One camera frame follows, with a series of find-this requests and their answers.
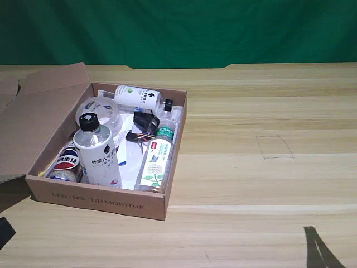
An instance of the clear plastic bottle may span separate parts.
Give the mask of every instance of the clear plastic bottle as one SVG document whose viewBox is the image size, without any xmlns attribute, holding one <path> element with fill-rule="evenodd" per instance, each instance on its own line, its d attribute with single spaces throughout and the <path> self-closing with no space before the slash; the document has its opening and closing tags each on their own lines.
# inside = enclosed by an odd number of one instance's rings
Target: clear plastic bottle
<svg viewBox="0 0 357 268">
<path fill-rule="evenodd" d="M 172 106 L 172 100 L 164 99 L 159 91 L 119 85 L 115 91 L 100 90 L 98 95 L 114 99 L 119 109 L 130 112 L 142 112 L 158 115 L 167 103 Z"/>
<path fill-rule="evenodd" d="M 171 112 L 163 111 L 157 136 L 148 144 L 134 190 L 163 193 L 173 153 L 175 124 Z"/>
<path fill-rule="evenodd" d="M 83 176 L 90 184 L 122 187 L 119 165 L 111 130 L 100 125 L 95 113 L 79 118 L 80 130 L 73 141 Z"/>
</svg>

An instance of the green backdrop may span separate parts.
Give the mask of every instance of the green backdrop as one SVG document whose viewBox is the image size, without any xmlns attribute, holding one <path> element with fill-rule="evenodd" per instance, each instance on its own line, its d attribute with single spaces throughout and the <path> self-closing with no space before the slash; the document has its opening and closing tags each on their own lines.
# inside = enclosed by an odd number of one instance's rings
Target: green backdrop
<svg viewBox="0 0 357 268">
<path fill-rule="evenodd" d="M 0 0 L 0 64 L 357 61 L 356 0 Z"/>
</svg>

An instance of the pepsi can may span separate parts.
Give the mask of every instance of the pepsi can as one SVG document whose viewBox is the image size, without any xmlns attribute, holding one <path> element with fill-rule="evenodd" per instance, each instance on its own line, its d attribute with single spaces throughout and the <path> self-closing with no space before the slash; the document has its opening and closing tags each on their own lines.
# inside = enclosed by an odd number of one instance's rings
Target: pepsi can
<svg viewBox="0 0 357 268">
<path fill-rule="evenodd" d="M 83 171 L 73 143 L 74 133 L 72 133 L 68 142 L 62 148 L 62 152 L 57 158 L 49 178 L 73 181 L 75 183 L 80 181 Z"/>
</svg>

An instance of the cardboard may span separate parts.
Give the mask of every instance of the cardboard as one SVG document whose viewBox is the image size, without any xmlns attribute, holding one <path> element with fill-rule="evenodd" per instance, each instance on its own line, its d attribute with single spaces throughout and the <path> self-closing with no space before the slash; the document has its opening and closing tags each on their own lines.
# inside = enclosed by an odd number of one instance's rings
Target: cardboard
<svg viewBox="0 0 357 268">
<path fill-rule="evenodd" d="M 11 76 L 0 81 L 0 113 L 15 99 L 18 92 L 18 80 Z"/>
<path fill-rule="evenodd" d="M 0 114 L 2 154 L 0 180 L 26 174 L 26 182 L 38 201 L 101 210 L 129 216 L 165 220 L 173 175 L 187 109 L 187 92 L 157 89 L 164 98 L 183 106 L 180 129 L 162 194 L 109 188 L 38 177 L 56 156 L 72 131 L 77 107 L 98 90 L 114 92 L 116 84 L 90 83 L 85 65 L 78 63 L 29 75 L 12 105 Z"/>
</svg>

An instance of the black bottle cap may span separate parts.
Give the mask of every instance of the black bottle cap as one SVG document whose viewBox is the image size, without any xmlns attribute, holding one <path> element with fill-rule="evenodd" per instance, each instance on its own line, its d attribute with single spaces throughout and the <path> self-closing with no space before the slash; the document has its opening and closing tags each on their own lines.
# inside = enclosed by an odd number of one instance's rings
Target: black bottle cap
<svg viewBox="0 0 357 268">
<path fill-rule="evenodd" d="M 99 127 L 98 117 L 95 113 L 85 113 L 79 117 L 79 126 L 83 131 L 93 131 Z"/>
<path fill-rule="evenodd" d="M 163 106 L 164 111 L 170 112 L 172 110 L 173 100 L 172 99 L 165 99 L 165 104 Z"/>
</svg>

